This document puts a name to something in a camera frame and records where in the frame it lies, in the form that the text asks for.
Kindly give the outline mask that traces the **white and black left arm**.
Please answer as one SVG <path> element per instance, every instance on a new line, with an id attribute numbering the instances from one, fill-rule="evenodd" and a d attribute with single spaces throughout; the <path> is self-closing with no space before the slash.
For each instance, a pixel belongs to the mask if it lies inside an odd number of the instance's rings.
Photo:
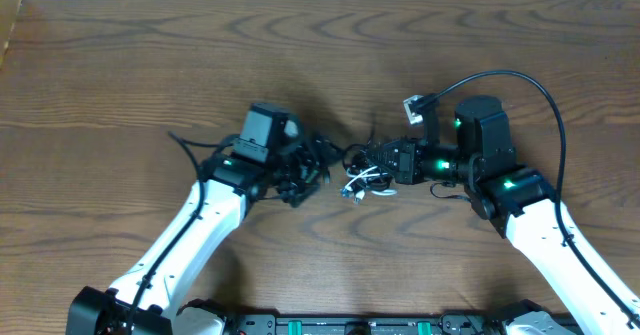
<path id="1" fill-rule="evenodd" d="M 339 147 L 317 134 L 264 141 L 232 134 L 212 149 L 194 165 L 196 181 L 183 207 L 146 253 L 107 290 L 86 286 L 74 298 L 66 333 L 222 333 L 219 316 L 192 321 L 180 312 L 209 258 L 269 189 L 297 207 L 342 157 Z"/>

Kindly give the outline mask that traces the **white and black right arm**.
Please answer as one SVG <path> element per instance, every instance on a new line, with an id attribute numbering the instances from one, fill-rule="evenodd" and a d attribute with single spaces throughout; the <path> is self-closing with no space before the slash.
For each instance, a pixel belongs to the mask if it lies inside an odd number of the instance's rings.
<path id="1" fill-rule="evenodd" d="M 551 184 L 518 163 L 500 100 L 460 102 L 454 145 L 439 140 L 436 106 L 432 96 L 406 99 L 409 121 L 423 125 L 423 137 L 372 145 L 368 162 L 399 184 L 463 185 L 473 211 L 535 266 L 584 333 L 638 333 L 638 296 L 586 240 Z"/>

